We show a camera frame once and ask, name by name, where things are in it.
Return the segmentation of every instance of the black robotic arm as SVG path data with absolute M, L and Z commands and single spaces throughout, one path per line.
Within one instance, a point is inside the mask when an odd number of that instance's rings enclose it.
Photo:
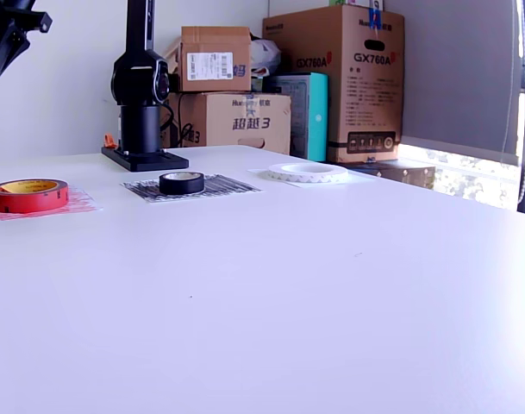
M 48 13 L 34 12 L 35 0 L 0 0 L 0 76 L 7 67 L 30 47 L 27 33 L 47 33 L 52 25 Z

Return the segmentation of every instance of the white tape roll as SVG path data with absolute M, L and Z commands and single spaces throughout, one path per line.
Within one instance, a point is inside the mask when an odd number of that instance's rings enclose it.
M 303 162 L 271 166 L 268 168 L 268 176 L 291 183 L 344 183 L 348 181 L 348 170 L 342 166 Z

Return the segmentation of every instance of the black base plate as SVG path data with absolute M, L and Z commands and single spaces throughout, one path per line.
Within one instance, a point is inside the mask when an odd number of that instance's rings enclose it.
M 185 158 L 163 152 L 124 155 L 118 149 L 101 148 L 101 153 L 132 173 L 180 170 L 190 166 L 190 162 Z

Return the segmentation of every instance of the white table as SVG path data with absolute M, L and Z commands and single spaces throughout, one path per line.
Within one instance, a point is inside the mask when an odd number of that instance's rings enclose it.
M 102 155 L 0 165 L 104 210 L 0 223 L 0 414 L 525 414 L 525 216 L 292 160 L 176 151 L 264 192 L 148 204 Z

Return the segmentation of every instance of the black electrical tape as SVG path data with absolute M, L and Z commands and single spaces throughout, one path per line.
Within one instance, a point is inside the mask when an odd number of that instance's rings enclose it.
M 171 172 L 161 175 L 160 192 L 168 196 L 183 196 L 204 191 L 204 175 L 200 172 Z

